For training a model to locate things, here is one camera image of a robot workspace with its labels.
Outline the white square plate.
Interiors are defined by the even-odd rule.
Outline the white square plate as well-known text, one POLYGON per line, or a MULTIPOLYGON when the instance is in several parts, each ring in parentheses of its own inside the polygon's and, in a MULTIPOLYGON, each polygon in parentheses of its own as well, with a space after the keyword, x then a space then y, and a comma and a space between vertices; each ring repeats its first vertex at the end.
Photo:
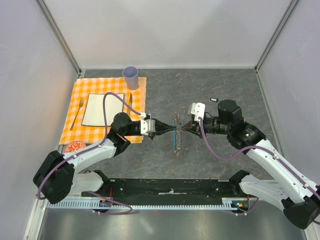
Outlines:
MULTIPOLYGON (((87 105, 82 119, 82 126, 104 127, 103 94, 90 93, 88 95, 87 105)), ((117 97, 108 95, 105 98, 106 122, 109 127, 116 114, 123 112, 124 104, 117 97)))

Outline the orange checkered cloth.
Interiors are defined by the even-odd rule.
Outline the orange checkered cloth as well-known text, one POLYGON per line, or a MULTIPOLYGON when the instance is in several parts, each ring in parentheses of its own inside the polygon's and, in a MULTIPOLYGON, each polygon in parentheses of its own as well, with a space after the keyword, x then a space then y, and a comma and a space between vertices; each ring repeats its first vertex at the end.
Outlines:
POLYGON ((79 78, 73 84, 68 112, 66 115, 62 135, 59 140, 60 145, 68 145, 73 141, 82 141, 86 144, 93 144, 100 141, 105 136, 104 126, 84 126, 82 125, 89 94, 105 94, 113 92, 115 94, 124 94, 124 100, 129 102, 132 94, 132 108, 141 113, 146 111, 146 90, 147 78, 138 78, 139 87, 136 90, 130 90, 123 77, 99 77, 99 78, 79 78), (79 110, 73 130, 70 127, 78 110, 81 97, 84 98, 84 104, 79 110))

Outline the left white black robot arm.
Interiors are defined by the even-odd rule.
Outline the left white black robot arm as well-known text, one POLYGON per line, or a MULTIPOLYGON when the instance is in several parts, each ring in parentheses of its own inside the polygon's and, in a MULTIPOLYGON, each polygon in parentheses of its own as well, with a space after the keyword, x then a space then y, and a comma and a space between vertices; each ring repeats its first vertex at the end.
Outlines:
POLYGON ((127 113, 117 113, 102 140, 73 152, 61 154, 54 150, 47 155, 33 177, 33 183, 38 188, 37 196, 51 204, 62 201, 68 195, 87 191, 104 197, 110 191, 107 177, 99 170, 83 173, 84 169, 123 153, 130 145, 128 136, 153 139, 174 130, 176 126, 152 119, 149 115, 133 121, 127 113))

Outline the red patterned bowl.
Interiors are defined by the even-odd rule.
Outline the red patterned bowl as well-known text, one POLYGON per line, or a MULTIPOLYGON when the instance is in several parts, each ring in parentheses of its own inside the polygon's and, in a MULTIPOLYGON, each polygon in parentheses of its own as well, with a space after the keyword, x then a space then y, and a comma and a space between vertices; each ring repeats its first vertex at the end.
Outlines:
POLYGON ((76 141, 72 141, 71 143, 69 143, 65 148, 64 148, 64 153, 71 153, 71 152, 75 152, 78 151, 80 149, 83 149, 86 147, 86 144, 83 141, 80 140, 76 140, 76 141))

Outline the gold knife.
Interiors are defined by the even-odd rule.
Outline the gold knife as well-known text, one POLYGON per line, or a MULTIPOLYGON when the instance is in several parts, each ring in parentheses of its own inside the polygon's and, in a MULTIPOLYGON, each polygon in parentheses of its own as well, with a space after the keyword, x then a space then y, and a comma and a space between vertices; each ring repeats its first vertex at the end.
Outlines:
POLYGON ((132 104, 133 104, 133 95, 130 94, 129 95, 129 101, 128 101, 129 107, 127 108, 127 115, 128 116, 130 116, 132 104))

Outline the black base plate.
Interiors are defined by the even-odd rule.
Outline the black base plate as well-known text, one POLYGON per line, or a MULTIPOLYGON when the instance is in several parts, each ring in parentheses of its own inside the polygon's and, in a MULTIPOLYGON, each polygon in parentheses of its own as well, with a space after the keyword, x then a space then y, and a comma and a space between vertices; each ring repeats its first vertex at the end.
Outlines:
POLYGON ((114 178, 96 193, 126 204, 218 204, 247 197, 238 185, 217 179, 114 178))

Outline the purple plastic cup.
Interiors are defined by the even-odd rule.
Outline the purple plastic cup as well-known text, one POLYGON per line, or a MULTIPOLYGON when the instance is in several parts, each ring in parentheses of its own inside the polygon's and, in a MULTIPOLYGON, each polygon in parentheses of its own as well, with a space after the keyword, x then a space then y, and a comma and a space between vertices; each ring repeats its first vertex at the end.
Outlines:
POLYGON ((123 69, 122 76, 130 90, 136 90, 139 87, 138 69, 134 66, 128 66, 123 69))

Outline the gold fork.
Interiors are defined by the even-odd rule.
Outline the gold fork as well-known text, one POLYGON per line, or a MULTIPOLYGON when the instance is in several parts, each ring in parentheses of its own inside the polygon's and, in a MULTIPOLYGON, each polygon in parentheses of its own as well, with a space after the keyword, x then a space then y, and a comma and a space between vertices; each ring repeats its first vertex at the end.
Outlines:
POLYGON ((76 119, 77 119, 77 117, 78 117, 79 111, 80 111, 80 109, 81 109, 81 108, 83 107, 83 105, 84 105, 84 101, 85 101, 85 99, 84 99, 83 97, 81 97, 81 98, 80 98, 80 101, 79 101, 79 104, 78 104, 77 112, 76 112, 76 114, 75 114, 75 117, 74 117, 73 122, 72 122, 72 124, 71 124, 71 127, 70 127, 70 129, 69 129, 70 131, 72 131, 73 128, 74 128, 74 125, 75 125, 76 119))

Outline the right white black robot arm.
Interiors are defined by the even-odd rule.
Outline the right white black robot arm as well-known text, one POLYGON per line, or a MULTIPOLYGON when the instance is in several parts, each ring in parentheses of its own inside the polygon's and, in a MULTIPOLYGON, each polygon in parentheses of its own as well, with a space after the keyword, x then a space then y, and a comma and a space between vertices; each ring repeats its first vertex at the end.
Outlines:
POLYGON ((246 171, 233 176, 229 191, 235 197, 243 194, 263 199, 280 209, 299 229, 305 230, 320 215, 320 186, 299 172, 256 126, 246 122, 242 109, 234 100, 222 100, 217 105, 218 115, 206 112, 205 104, 192 103, 188 109, 191 120, 182 129, 198 135, 207 143, 207 135, 226 135, 237 152, 227 161, 245 154, 279 184, 264 182, 246 171))

